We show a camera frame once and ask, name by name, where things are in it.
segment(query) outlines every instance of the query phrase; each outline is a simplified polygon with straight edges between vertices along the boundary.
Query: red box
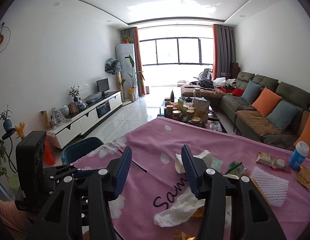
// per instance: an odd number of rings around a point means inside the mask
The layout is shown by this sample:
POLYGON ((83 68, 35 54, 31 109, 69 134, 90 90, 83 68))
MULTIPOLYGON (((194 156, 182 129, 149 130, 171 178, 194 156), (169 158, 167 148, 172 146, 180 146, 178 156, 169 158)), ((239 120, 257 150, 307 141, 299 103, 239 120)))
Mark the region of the red box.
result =
POLYGON ((225 92, 225 93, 231 93, 231 92, 233 92, 235 89, 233 88, 233 89, 225 89, 225 88, 223 88, 223 87, 219 87, 219 89, 221 90, 221 91, 223 91, 223 92, 225 92))

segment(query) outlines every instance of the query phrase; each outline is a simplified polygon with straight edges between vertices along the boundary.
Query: white bottle cap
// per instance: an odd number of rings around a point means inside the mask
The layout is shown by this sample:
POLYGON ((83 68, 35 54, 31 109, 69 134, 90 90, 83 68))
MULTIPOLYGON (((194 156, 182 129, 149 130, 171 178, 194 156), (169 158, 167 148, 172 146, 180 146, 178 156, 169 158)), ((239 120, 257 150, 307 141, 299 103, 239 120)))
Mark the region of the white bottle cap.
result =
POLYGON ((300 141, 296 144, 296 151, 304 157, 308 156, 309 153, 309 147, 307 145, 307 143, 300 141))

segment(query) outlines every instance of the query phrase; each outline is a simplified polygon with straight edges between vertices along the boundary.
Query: monitor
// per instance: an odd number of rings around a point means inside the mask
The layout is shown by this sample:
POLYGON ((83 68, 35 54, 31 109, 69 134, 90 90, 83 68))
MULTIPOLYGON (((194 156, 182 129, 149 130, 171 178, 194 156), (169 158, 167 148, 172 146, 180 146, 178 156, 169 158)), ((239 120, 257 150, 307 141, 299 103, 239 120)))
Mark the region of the monitor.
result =
POLYGON ((110 89, 110 87, 108 85, 108 79, 104 78, 104 79, 98 80, 97 81, 97 89, 99 92, 102 92, 103 96, 107 95, 107 94, 105 94, 105 91, 110 89))

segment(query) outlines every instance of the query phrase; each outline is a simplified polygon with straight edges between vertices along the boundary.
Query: blue pillow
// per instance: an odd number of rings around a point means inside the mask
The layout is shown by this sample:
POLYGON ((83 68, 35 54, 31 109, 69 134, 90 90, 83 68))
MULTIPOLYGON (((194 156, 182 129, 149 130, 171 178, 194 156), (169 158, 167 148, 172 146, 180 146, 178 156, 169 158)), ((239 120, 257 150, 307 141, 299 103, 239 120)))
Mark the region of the blue pillow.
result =
POLYGON ((260 88, 261 85, 250 80, 241 98, 251 105, 255 101, 260 88))
POLYGON ((286 101, 280 101, 275 109, 266 117, 278 130, 283 132, 298 113, 299 108, 286 101))

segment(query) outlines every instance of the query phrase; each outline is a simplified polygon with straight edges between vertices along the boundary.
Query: blue plastic bottle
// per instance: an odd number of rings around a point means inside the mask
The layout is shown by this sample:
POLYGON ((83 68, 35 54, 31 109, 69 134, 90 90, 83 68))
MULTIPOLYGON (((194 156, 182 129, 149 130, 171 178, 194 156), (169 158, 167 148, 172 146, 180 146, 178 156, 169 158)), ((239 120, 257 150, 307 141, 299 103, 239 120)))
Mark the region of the blue plastic bottle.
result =
POLYGON ((304 159, 308 156, 309 147, 307 143, 300 141, 296 144, 296 148, 292 157, 290 158, 289 165, 292 170, 298 170, 304 159))

